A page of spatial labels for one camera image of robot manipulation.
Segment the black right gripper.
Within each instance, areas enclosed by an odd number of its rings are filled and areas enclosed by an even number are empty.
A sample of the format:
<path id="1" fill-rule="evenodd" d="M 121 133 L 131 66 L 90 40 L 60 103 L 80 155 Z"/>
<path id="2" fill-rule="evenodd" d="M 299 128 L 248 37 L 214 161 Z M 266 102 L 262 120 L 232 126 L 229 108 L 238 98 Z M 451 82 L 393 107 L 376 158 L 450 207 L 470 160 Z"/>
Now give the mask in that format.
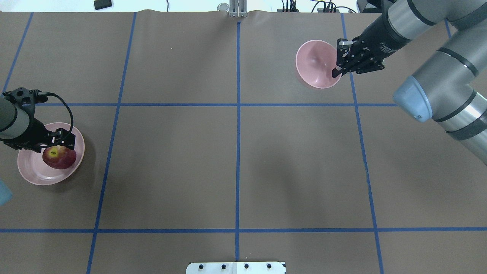
<path id="1" fill-rule="evenodd" d="M 387 15 L 381 15 L 353 40 L 336 40 L 336 68 L 332 77 L 383 70 L 384 59 L 399 49 L 400 35 L 393 30 Z"/>

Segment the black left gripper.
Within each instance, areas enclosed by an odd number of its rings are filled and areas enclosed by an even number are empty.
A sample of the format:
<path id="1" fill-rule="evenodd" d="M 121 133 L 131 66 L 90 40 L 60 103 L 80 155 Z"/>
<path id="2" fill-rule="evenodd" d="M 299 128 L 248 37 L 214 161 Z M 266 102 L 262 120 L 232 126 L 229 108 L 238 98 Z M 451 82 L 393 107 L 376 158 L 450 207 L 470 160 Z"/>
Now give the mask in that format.
<path id="1" fill-rule="evenodd" d="M 37 119 L 18 116 L 9 127 L 1 130 L 1 142 L 17 151 L 30 150 L 40 153 L 42 148 L 47 147 L 74 148 L 75 134 L 73 129 L 56 129 L 51 133 Z"/>

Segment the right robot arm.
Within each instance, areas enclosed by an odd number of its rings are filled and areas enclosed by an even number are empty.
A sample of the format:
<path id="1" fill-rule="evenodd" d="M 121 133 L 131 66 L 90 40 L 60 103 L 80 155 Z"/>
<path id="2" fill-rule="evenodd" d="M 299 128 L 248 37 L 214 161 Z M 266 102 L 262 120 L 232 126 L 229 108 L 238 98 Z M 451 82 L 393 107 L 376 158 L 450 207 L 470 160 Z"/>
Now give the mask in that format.
<path id="1" fill-rule="evenodd" d="M 337 40 L 332 77 L 382 70 L 384 59 L 448 21 L 456 32 L 407 77 L 393 100 L 421 123 L 434 120 L 486 163 L 487 101 L 470 85 L 487 66 L 486 8 L 485 0 L 395 0 L 359 36 Z"/>

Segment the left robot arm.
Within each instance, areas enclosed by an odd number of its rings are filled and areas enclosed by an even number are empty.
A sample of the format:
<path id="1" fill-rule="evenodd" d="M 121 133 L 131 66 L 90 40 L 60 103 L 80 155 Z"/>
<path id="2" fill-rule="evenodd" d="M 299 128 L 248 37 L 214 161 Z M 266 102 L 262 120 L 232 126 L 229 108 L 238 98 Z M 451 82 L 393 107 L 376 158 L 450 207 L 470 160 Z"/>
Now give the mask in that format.
<path id="1" fill-rule="evenodd" d="M 64 142 L 72 131 L 72 128 L 49 131 L 34 117 L 34 109 L 26 111 L 4 98 L 0 105 L 1 142 L 15 150 L 35 151 L 42 146 L 52 147 Z"/>

